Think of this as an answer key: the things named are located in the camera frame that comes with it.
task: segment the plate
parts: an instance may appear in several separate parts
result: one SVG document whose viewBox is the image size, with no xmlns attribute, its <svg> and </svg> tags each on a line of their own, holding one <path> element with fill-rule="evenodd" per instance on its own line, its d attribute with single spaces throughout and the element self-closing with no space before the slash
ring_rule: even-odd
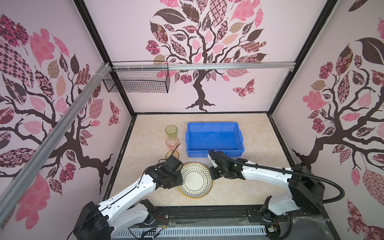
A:
<svg viewBox="0 0 384 240">
<path fill-rule="evenodd" d="M 179 190 L 184 196 L 197 199 L 204 197 L 212 188 L 212 178 L 209 169 L 203 164 L 192 162 L 181 169 L 183 185 Z"/>
</svg>

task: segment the butterfly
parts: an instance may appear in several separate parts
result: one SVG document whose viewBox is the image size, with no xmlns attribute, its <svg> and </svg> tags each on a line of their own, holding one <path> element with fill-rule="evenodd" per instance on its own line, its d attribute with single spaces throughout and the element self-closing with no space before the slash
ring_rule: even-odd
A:
<svg viewBox="0 0 384 240">
<path fill-rule="evenodd" d="M 109 104 L 111 105 L 111 110 L 112 110 L 112 116 L 110 117 L 109 121 L 108 121 L 108 126 L 112 125 L 112 124 L 117 124 L 119 123 L 119 113 L 120 113 L 120 110 L 118 107 L 115 107 L 115 104 L 110 100 L 109 101 Z"/>
<path fill-rule="evenodd" d="M 247 85 L 245 86 L 245 88 L 234 88 L 232 90 L 235 91 L 235 93 L 238 93 L 240 97 L 242 97 L 244 99 L 244 96 L 247 94 L 247 93 L 253 93 L 255 94 L 253 91 L 255 90 L 254 87 L 252 87 L 253 85 L 255 84 L 255 79 L 252 79 L 251 81 L 249 81 L 247 83 Z"/>
</svg>

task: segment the silver metal beam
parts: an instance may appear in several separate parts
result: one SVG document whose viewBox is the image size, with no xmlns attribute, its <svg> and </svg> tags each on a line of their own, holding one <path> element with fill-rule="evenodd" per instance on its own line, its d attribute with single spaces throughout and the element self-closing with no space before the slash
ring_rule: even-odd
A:
<svg viewBox="0 0 384 240">
<path fill-rule="evenodd" d="M 41 170 L 41 167 L 59 144 L 71 123 L 86 104 L 88 98 L 103 80 L 103 76 L 109 72 L 109 69 L 108 63 L 103 63 L 103 65 L 99 67 L 96 74 L 92 76 L 89 83 L 75 99 L 68 111 L 60 118 L 53 130 L 48 134 L 47 138 L 37 148 L 35 154 L 32 155 L 31 159 L 7 187 L 0 200 L 0 224 L 2 224 L 8 217 L 19 199 L 34 181 L 36 175 Z"/>
<path fill-rule="evenodd" d="M 168 64 L 170 71 L 180 70 L 215 70 L 215 69 L 252 69 L 252 68 L 294 68 L 295 62 L 263 62 L 263 63 L 196 63 L 196 64 Z M 166 65 L 115 65 L 113 69 L 147 69 L 165 68 Z"/>
</svg>

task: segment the wire basket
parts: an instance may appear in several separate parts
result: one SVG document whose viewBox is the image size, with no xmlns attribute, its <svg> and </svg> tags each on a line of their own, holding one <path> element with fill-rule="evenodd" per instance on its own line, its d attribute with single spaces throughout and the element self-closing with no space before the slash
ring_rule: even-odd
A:
<svg viewBox="0 0 384 240">
<path fill-rule="evenodd" d="M 168 93 L 170 83 L 168 63 L 166 61 L 154 61 L 154 63 L 159 67 L 128 65 L 126 68 L 114 68 L 114 72 L 109 72 L 105 76 L 104 85 L 110 93 Z"/>
</svg>

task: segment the wall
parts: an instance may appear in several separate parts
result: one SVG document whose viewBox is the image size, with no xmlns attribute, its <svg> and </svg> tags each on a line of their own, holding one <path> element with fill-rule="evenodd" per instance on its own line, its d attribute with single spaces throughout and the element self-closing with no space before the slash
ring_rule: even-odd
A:
<svg viewBox="0 0 384 240">
<path fill-rule="evenodd" d="M 3 193 L 102 64 L 74 5 L 2 3 L 0 192 Z M 102 198 L 130 117 L 101 84 L 2 225 L 1 239 L 64 238 Z"/>
<path fill-rule="evenodd" d="M 325 2 L 86 1 L 112 61 L 170 64 L 294 61 Z M 194 78 L 194 71 L 171 72 L 168 93 L 128 97 L 136 112 L 267 111 L 286 74 L 199 70 Z"/>
<path fill-rule="evenodd" d="M 273 115 L 295 161 L 346 191 L 324 205 L 341 239 L 384 237 L 383 9 L 341 0 Z"/>
</svg>

